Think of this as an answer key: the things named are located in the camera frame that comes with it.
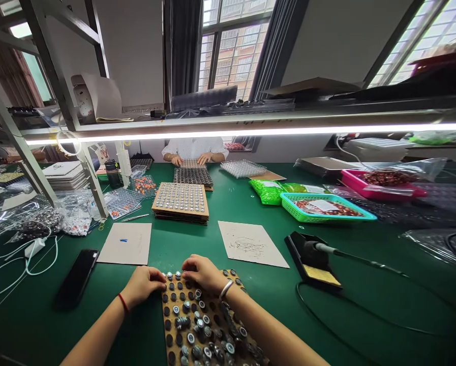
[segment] window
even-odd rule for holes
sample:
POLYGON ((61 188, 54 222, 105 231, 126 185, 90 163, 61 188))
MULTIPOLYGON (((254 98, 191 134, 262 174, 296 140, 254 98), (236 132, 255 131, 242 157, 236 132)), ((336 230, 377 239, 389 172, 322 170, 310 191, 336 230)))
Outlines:
MULTIPOLYGON (((0 2, 0 11, 3 16, 7 16, 21 10, 22 8, 19 0, 5 0, 0 2)), ((27 40, 33 39, 31 29, 29 29, 27 22, 12 26, 9 28, 9 30, 11 31, 11 34, 16 38, 27 40)), ((48 87, 45 75, 43 74, 42 68, 40 67, 39 59, 36 56, 26 52, 22 52, 22 55, 26 61, 26 64, 28 65, 29 71, 31 72, 31 76, 35 81, 41 99, 44 102, 52 100, 53 97, 51 95, 50 88, 48 87)))
POLYGON ((408 79, 411 62, 428 51, 456 40, 456 0, 425 0, 369 87, 393 85, 408 79))
POLYGON ((248 100, 275 2, 204 0, 199 91, 237 85, 237 99, 248 100), (211 60, 216 59, 217 64, 212 65, 211 60))

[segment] white cable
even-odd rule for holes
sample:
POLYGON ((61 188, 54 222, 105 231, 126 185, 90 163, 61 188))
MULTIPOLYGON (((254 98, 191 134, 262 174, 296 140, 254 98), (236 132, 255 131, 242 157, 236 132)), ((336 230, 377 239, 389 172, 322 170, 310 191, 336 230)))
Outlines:
MULTIPOLYGON (((42 224, 41 222, 39 221, 35 221, 35 220, 29 220, 29 221, 26 221, 26 222, 36 222, 38 224, 41 224, 43 226, 45 226, 44 224, 42 224)), ((19 223, 19 224, 16 224, 16 225, 13 225, 13 226, 9 226, 7 227, 6 229, 4 229, 3 231, 0 232, 0 235, 6 231, 9 231, 13 228, 15 228, 16 226, 19 226, 19 225, 22 225, 24 223, 19 223)), ((49 230, 49 233, 48 235, 45 237, 45 240, 51 235, 51 229, 48 227, 48 226, 45 226, 48 230, 49 230)), ((34 239, 30 240, 30 241, 27 241, 26 243, 24 243, 23 245, 19 246, 17 249, 13 250, 12 252, 9 252, 8 254, 5 254, 3 256, 0 256, 0 258, 6 258, 6 260, 10 257, 12 257, 14 254, 16 254, 17 252, 19 252, 21 249, 23 249, 24 247, 26 247, 29 243, 31 243, 32 241, 34 241, 34 239)))
MULTIPOLYGON (((46 226, 45 224, 43 224, 43 223, 41 223, 41 222, 39 222, 39 221, 35 221, 35 220, 25 221, 24 223, 26 223, 26 222, 36 222, 36 223, 39 223, 39 224, 45 226, 45 227, 49 230, 49 232, 48 232, 48 235, 44 237, 44 240, 46 240, 46 239, 48 239, 48 238, 51 237, 51 229, 50 229, 48 226, 46 226)), ((16 226, 19 226, 19 225, 24 224, 24 223, 19 223, 19 224, 10 226, 10 227, 8 227, 8 228, 5 228, 3 231, 0 232, 0 235, 1 235, 2 233, 6 232, 6 231, 10 231, 11 229, 13 229, 13 228, 16 227, 16 226)), ((28 259, 26 259, 25 257, 19 257, 19 258, 15 258, 15 259, 13 259, 13 260, 10 260, 10 261, 8 262, 8 259, 10 259, 13 255, 15 255, 17 252, 19 252, 19 251, 20 251, 21 249, 23 249, 24 247, 26 247, 26 246, 27 246, 30 242, 32 242, 32 241, 33 241, 34 243, 33 243, 33 248, 32 248, 32 250, 31 250, 30 253, 33 253, 33 252, 35 251, 35 246, 36 246, 36 243, 37 243, 36 239, 32 239, 32 240, 30 240, 30 241, 27 241, 25 244, 19 246, 17 249, 15 249, 15 250, 9 252, 8 254, 5 254, 5 255, 3 255, 3 256, 0 256, 0 258, 6 257, 5 260, 4 260, 6 263, 4 263, 2 266, 0 266, 0 269, 3 268, 3 267, 5 267, 5 266, 7 266, 9 263, 12 263, 12 262, 18 260, 18 259, 24 259, 24 263, 25 263, 23 273, 22 273, 22 274, 18 277, 18 279, 17 279, 16 281, 14 281, 11 285, 9 285, 8 287, 6 287, 4 290, 0 291, 0 295, 1 295, 3 292, 6 292, 7 290, 9 290, 12 286, 14 286, 14 285, 15 285, 21 278, 23 278, 23 276, 25 276, 26 274, 28 274, 28 275, 30 275, 30 276, 41 275, 42 273, 44 273, 44 272, 46 272, 47 270, 49 270, 49 269, 55 264, 55 262, 56 262, 56 260, 57 260, 57 258, 58 258, 58 240, 57 240, 57 236, 56 236, 56 235, 52 235, 52 236, 55 237, 55 259, 53 260, 53 262, 52 262, 46 269, 44 269, 44 270, 41 271, 41 272, 38 272, 38 273, 31 273, 31 272, 29 271, 29 269, 28 269, 29 264, 30 264, 30 262, 31 262, 31 258, 33 257, 33 255, 30 255, 30 257, 29 257, 28 259)))
MULTIPOLYGON (((12 261, 9 261, 9 262, 7 262, 7 263, 4 263, 4 264, 0 267, 0 269, 3 268, 3 267, 5 267, 5 266, 7 266, 9 263, 14 262, 15 260, 18 260, 18 259, 25 259, 25 258, 24 258, 24 257, 14 258, 12 261)), ((9 285, 8 287, 6 287, 4 290, 0 291, 0 295, 1 295, 3 292, 6 292, 7 290, 9 290, 12 286, 14 286, 14 285, 15 285, 15 284, 16 284, 24 275, 26 275, 26 268, 24 269, 23 273, 19 276, 19 278, 18 278, 16 281, 14 281, 11 285, 9 285)))
MULTIPOLYGON (((57 241, 57 236, 56 235, 52 235, 55 237, 55 259, 53 260, 53 262, 51 262, 51 264, 46 268, 44 269, 43 271, 41 272, 38 272, 38 273, 31 273, 29 270, 28 270, 28 267, 29 267, 29 263, 31 262, 31 258, 32 256, 29 257, 29 259, 26 261, 26 268, 25 268, 25 271, 28 275, 30 276, 37 276, 37 275, 41 275, 42 273, 46 272, 47 270, 49 270, 56 262, 56 259, 58 258, 58 241, 57 241)), ((36 246, 36 241, 35 243, 33 244, 33 249, 31 250, 31 253, 33 253, 35 251, 35 246, 36 246)))
POLYGON ((354 157, 360 164, 362 164, 364 167, 366 167, 367 169, 372 170, 372 168, 370 168, 369 166, 367 166, 367 165, 365 165, 364 163, 362 163, 361 160, 360 160, 360 158, 359 158, 357 155, 352 154, 352 153, 349 152, 349 151, 343 150, 343 149, 341 148, 340 144, 338 143, 338 137, 339 137, 339 136, 336 135, 336 139, 335 139, 335 143, 336 143, 336 146, 338 147, 338 149, 340 149, 342 152, 344 152, 344 153, 346 153, 346 154, 348 154, 348 155, 353 156, 353 157, 354 157))
POLYGON ((70 156, 79 155, 80 152, 82 151, 82 143, 79 141, 79 137, 72 131, 64 130, 62 128, 61 123, 62 123, 62 118, 58 121, 58 128, 60 129, 60 131, 58 131, 57 134, 56 134, 56 143, 58 144, 58 148, 61 151, 63 151, 63 153, 65 153, 67 155, 70 155, 70 156), (68 152, 67 150, 64 149, 64 147, 60 143, 60 134, 64 134, 65 136, 67 136, 67 134, 69 134, 70 136, 72 136, 72 138, 77 140, 77 143, 79 144, 79 148, 78 148, 78 150, 75 153, 68 152))

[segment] hand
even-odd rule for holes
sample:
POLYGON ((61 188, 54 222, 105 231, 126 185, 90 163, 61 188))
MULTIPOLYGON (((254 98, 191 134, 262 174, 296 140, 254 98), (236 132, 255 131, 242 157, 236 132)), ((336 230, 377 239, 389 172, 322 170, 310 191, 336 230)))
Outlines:
POLYGON ((206 162, 211 162, 213 154, 211 152, 205 152, 197 159, 197 164, 205 164, 206 162))
POLYGON ((177 154, 173 154, 173 155, 171 156, 171 158, 172 158, 171 162, 172 162, 172 164, 175 165, 175 166, 180 166, 180 163, 184 161, 184 160, 181 159, 180 156, 177 155, 177 154))
POLYGON ((209 260, 197 254, 191 255, 182 265, 182 276, 186 280, 197 282, 212 294, 219 295, 228 283, 219 269, 209 260))
POLYGON ((148 299, 153 291, 164 290, 165 282, 167 282, 166 278, 158 269, 147 266, 136 267, 125 289, 121 291, 121 296, 131 310, 148 299))

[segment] human arm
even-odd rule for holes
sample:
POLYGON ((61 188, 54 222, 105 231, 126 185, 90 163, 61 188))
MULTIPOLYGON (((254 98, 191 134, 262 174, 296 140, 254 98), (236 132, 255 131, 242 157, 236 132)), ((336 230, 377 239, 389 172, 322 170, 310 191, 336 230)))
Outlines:
MULTIPOLYGON (((182 269, 186 271, 183 273, 184 278, 196 281, 216 296, 229 281, 208 258, 196 254, 184 262, 182 269)), ((273 364, 328 366, 311 347, 238 286, 232 285, 229 288, 226 300, 273 364)))
POLYGON ((205 152, 197 159, 197 164, 210 163, 211 161, 215 163, 222 163, 226 158, 222 152, 205 152))
MULTIPOLYGON (((166 279, 153 267, 136 267, 128 284, 121 291, 129 310, 145 301, 155 290, 165 289, 166 279)), ((62 361, 61 366, 102 366, 123 323, 126 310, 116 296, 98 320, 90 327, 62 361)))
POLYGON ((172 162, 173 165, 180 166, 183 159, 178 155, 177 139, 170 139, 168 145, 162 150, 163 160, 172 162))
POLYGON ((226 161, 229 151, 224 147, 224 142, 221 137, 212 139, 210 151, 203 153, 198 159, 197 164, 205 164, 206 162, 222 163, 226 161))

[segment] pink plastic container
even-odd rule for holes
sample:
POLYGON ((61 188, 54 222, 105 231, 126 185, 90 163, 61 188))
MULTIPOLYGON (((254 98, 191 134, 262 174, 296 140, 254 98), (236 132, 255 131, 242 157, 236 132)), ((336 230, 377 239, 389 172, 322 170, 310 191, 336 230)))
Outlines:
POLYGON ((342 182, 344 185, 350 187, 351 189, 353 189, 354 191, 368 199, 374 199, 379 201, 411 201, 416 197, 426 197, 428 195, 426 191, 416 186, 413 186, 412 184, 405 184, 403 186, 399 186, 400 188, 414 190, 414 194, 412 196, 365 191, 364 188, 369 186, 369 184, 361 180, 359 177, 367 173, 366 171, 343 169, 341 173, 343 175, 342 182))

